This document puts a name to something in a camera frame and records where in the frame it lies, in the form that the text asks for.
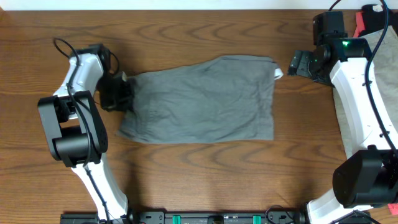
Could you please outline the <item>red cloth corner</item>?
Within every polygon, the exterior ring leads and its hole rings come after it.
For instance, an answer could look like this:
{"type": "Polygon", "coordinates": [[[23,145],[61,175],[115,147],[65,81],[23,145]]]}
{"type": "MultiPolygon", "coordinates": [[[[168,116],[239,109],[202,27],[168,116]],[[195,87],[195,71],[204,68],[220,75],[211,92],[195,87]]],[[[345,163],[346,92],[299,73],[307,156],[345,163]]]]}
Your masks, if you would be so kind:
{"type": "Polygon", "coordinates": [[[387,206],[392,215],[398,215],[398,203],[389,203],[387,206]]]}

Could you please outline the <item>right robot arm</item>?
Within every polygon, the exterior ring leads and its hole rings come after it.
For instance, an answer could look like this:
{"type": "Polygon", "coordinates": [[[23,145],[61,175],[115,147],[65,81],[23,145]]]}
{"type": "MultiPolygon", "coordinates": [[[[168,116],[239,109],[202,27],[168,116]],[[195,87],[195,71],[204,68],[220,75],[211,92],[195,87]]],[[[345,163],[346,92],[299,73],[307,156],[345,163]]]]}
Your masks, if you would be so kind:
{"type": "Polygon", "coordinates": [[[288,73],[338,92],[351,133],[351,154],[333,173],[332,188],[308,202],[296,223],[369,223],[368,210],[397,202],[397,131],[374,77],[376,53],[350,38],[343,13],[313,18],[314,51],[296,50],[288,73]]]}

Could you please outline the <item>beige shorts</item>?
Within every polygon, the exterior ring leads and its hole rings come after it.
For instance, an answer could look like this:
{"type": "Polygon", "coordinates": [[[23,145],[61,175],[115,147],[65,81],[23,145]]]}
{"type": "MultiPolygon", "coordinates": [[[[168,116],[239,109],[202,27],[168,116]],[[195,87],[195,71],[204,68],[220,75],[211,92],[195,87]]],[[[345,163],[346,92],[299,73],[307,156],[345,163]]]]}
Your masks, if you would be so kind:
{"type": "MultiPolygon", "coordinates": [[[[384,40],[373,60],[375,65],[376,82],[382,96],[387,113],[394,127],[397,127],[397,34],[392,26],[389,26],[384,40]]],[[[338,92],[333,89],[336,117],[340,127],[347,157],[353,155],[351,145],[351,133],[346,118],[343,104],[338,92]]]]}

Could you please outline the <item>red garment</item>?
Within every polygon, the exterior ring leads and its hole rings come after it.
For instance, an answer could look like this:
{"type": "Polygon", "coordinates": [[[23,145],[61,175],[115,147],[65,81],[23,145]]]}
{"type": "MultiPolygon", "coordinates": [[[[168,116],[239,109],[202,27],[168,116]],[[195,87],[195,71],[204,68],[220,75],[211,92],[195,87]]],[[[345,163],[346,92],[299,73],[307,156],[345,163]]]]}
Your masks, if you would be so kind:
{"type": "Polygon", "coordinates": [[[364,25],[364,21],[363,21],[363,13],[362,12],[357,12],[355,14],[355,21],[356,21],[356,28],[353,34],[353,37],[357,38],[360,36],[360,33],[362,33],[362,31],[364,31],[365,25],[364,25]]]}

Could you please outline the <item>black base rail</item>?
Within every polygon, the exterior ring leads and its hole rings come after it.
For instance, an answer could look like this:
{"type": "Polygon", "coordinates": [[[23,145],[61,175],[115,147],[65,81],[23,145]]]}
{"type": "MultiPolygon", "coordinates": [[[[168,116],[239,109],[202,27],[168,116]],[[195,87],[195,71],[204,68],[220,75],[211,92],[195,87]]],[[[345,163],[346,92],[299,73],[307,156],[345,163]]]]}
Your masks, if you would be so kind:
{"type": "Polygon", "coordinates": [[[68,213],[60,216],[60,224],[305,224],[302,212],[270,210],[266,213],[164,213],[142,212],[128,214],[120,218],[100,219],[94,213],[68,213]]]}

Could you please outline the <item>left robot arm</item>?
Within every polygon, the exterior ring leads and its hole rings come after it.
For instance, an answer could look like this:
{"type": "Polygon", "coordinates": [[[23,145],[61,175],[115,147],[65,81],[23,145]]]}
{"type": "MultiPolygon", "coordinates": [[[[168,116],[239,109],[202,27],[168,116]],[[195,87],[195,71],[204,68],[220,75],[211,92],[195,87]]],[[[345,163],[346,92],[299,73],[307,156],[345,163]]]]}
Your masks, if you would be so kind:
{"type": "Polygon", "coordinates": [[[98,108],[128,111],[134,98],[131,82],[111,69],[115,55],[103,44],[72,49],[60,88],[37,104],[50,153],[79,176],[96,213],[66,213],[60,223],[136,223],[127,196],[119,188],[106,158],[108,135],[98,108]]]}

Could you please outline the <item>black garment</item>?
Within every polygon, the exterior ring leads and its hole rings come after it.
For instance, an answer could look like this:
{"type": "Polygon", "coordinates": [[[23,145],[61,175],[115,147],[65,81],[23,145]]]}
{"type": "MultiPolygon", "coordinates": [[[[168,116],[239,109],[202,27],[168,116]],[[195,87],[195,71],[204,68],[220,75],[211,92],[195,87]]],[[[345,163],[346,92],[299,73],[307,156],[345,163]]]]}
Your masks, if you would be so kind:
{"type": "MultiPolygon", "coordinates": [[[[375,4],[364,5],[362,10],[362,18],[364,23],[364,30],[359,33],[359,36],[371,34],[379,30],[383,30],[385,25],[385,12],[376,12],[375,4]]],[[[389,22],[395,33],[397,33],[397,11],[389,10],[389,22]]]]}

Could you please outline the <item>grey shorts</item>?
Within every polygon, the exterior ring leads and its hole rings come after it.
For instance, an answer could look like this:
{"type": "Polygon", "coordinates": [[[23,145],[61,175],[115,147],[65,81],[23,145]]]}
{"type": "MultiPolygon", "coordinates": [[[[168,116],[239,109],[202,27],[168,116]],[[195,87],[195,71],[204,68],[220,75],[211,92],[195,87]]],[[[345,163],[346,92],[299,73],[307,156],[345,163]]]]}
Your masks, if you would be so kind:
{"type": "Polygon", "coordinates": [[[283,74],[270,57],[226,55],[136,75],[119,133],[148,144],[272,140],[274,85],[283,74]]]}

